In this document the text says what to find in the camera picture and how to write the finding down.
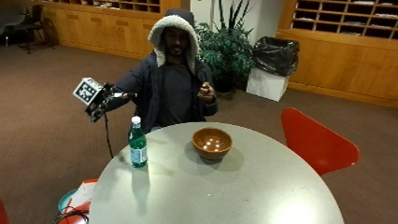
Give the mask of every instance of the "green plant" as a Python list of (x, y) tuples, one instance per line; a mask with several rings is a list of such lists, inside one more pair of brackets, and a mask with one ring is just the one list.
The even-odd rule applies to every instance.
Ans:
[(217, 31), (213, 32), (208, 23), (200, 23), (196, 28), (200, 39), (198, 58), (210, 66), (216, 81), (229, 79), (234, 82), (238, 77), (248, 77), (254, 66), (253, 46), (248, 39), (252, 30), (244, 29), (244, 18), (250, 11), (249, 3), (250, 0), (242, 8), (242, 0), (240, 0), (236, 8), (233, 2), (226, 24), (221, 0), (218, 0), (221, 27), (216, 26)]

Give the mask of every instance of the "trash can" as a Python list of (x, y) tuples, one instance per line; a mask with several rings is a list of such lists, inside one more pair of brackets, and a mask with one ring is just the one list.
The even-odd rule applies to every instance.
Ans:
[(280, 101), (285, 93), (289, 76), (298, 65), (298, 42), (264, 36), (256, 44), (253, 59), (256, 67), (248, 80), (246, 92)]

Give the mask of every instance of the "hooded jacket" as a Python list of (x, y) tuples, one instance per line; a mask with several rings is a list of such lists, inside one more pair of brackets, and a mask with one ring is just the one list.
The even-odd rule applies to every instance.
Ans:
[[(169, 9), (154, 24), (148, 40), (154, 45), (154, 49), (139, 65), (115, 83), (121, 92), (136, 92), (137, 98), (132, 99), (136, 104), (135, 115), (141, 117), (143, 130), (150, 132), (161, 108), (161, 88), (165, 75), (165, 47), (161, 42), (161, 34), (165, 27), (176, 27), (186, 31), (190, 38), (190, 48), (185, 51), (188, 70), (192, 75), (192, 121), (205, 121), (205, 116), (212, 116), (218, 112), (218, 104), (214, 98), (212, 104), (206, 104), (198, 98), (202, 82), (209, 82), (213, 86), (213, 76), (209, 66), (197, 59), (200, 51), (198, 36), (194, 31), (194, 15), (184, 9)], [(112, 105), (107, 110), (112, 110), (127, 101)]]

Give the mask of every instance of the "red chair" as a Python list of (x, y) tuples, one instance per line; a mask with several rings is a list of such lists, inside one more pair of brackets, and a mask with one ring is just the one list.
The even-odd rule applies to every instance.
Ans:
[(288, 148), (324, 175), (354, 165), (359, 159), (357, 145), (294, 108), (282, 111)]
[(0, 200), (0, 224), (9, 224), (8, 212), (5, 211), (5, 207), (3, 205), (1, 200)]

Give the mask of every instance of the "white bin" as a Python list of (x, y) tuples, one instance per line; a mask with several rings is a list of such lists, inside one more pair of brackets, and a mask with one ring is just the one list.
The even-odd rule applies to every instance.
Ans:
[(280, 101), (289, 83), (289, 77), (276, 76), (262, 69), (253, 68), (249, 75), (246, 92)]

